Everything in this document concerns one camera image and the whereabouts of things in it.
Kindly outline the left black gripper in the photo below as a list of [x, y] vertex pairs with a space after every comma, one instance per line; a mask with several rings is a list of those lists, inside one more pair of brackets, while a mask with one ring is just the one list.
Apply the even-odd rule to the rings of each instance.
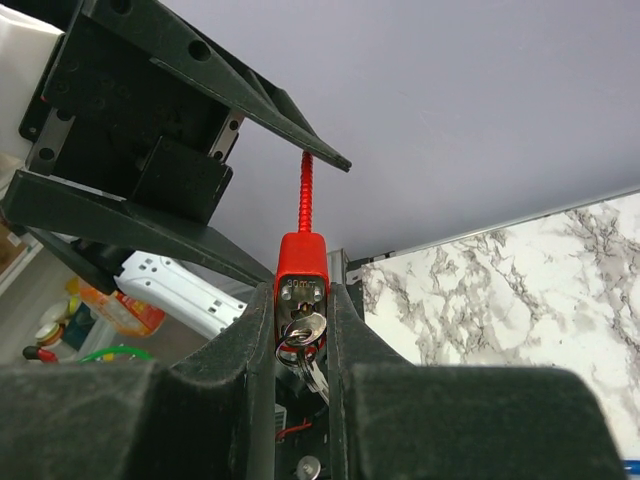
[[27, 168], [134, 203], [20, 170], [2, 200], [6, 218], [187, 261], [246, 285], [271, 281], [259, 261], [198, 223], [210, 220], [232, 178], [226, 160], [242, 115], [351, 169], [288, 93], [159, 1], [17, 7], [63, 31], [19, 127], [31, 144]]

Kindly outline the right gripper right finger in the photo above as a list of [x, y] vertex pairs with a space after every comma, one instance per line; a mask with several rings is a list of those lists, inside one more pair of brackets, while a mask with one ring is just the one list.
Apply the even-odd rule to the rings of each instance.
[[416, 366], [343, 285], [327, 307], [336, 479], [621, 479], [595, 395], [558, 368]]

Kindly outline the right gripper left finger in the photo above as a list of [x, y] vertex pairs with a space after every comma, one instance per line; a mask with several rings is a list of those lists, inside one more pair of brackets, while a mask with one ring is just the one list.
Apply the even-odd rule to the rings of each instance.
[[274, 295], [165, 367], [154, 361], [5, 367], [5, 479], [271, 479]]

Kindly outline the red cable lock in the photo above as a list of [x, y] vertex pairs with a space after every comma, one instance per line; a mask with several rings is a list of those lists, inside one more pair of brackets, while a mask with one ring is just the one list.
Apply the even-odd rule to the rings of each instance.
[[312, 312], [327, 315], [330, 282], [326, 243], [313, 223], [313, 157], [302, 154], [298, 229], [284, 235], [274, 283], [276, 344], [286, 327]]

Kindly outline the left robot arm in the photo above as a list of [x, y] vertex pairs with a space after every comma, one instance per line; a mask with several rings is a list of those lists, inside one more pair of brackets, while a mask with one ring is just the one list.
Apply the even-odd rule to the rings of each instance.
[[[300, 148], [298, 227], [270, 270], [209, 222], [245, 121]], [[99, 292], [164, 310], [205, 337], [242, 302], [188, 270], [274, 285], [276, 333], [325, 314], [326, 246], [313, 163], [350, 162], [288, 93], [159, 1], [5, 1], [1, 152], [16, 159], [1, 213]]]

